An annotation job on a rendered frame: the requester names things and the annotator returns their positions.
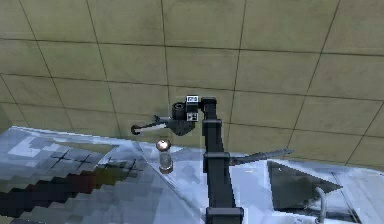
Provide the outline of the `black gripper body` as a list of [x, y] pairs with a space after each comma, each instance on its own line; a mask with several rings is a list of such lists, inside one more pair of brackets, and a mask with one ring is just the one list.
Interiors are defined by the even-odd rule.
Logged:
[[195, 128], [196, 104], [176, 102], [172, 105], [172, 116], [169, 128], [177, 136], [184, 136]]

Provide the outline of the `grey glass shaker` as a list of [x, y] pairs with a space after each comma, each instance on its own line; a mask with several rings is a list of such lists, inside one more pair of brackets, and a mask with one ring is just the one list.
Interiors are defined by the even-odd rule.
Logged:
[[167, 139], [159, 140], [156, 143], [159, 151], [159, 170], [163, 174], [169, 174], [173, 171], [173, 160], [170, 154], [171, 142]]

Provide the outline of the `steel kitchen sink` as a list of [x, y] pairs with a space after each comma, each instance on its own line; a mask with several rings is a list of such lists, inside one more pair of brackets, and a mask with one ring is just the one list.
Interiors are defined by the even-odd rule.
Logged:
[[324, 224], [362, 224], [343, 192], [343, 186], [336, 180], [326, 180], [274, 161], [268, 161], [267, 168], [275, 211], [312, 217], [313, 224], [316, 224], [315, 219], [320, 212], [320, 197], [315, 188], [320, 187], [327, 200]]

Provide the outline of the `grey stove top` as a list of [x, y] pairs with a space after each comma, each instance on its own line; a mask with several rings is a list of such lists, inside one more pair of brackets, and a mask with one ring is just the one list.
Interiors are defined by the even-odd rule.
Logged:
[[112, 157], [25, 133], [0, 135], [0, 216], [25, 221], [36, 209], [80, 216], [117, 205], [122, 184], [137, 176], [142, 157]]

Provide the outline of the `grey sink faucet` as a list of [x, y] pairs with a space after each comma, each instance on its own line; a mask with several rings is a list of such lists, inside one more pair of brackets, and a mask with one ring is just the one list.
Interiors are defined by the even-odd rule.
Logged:
[[320, 187], [316, 187], [315, 191], [317, 192], [318, 196], [320, 197], [320, 212], [317, 218], [315, 219], [316, 224], [324, 224], [326, 214], [327, 214], [327, 200], [326, 195], [323, 189]]

